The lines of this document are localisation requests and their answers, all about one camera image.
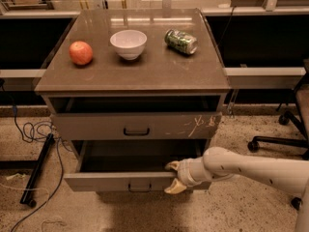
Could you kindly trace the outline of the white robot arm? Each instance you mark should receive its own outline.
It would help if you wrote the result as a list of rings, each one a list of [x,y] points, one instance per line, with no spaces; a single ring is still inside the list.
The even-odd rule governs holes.
[[[295,232],[309,232],[309,162],[236,154],[222,147],[211,147],[199,158],[171,161],[167,170],[176,178],[164,191],[178,194],[204,182],[228,180],[241,175],[301,199]]]

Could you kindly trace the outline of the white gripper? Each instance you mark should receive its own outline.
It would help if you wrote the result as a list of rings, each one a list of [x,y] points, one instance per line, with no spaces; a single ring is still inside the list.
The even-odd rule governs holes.
[[[180,162],[173,160],[165,165],[165,169],[177,171],[178,176],[171,186],[164,190],[167,194],[179,194],[185,191],[186,187],[195,187],[206,181],[203,158],[183,159]]]

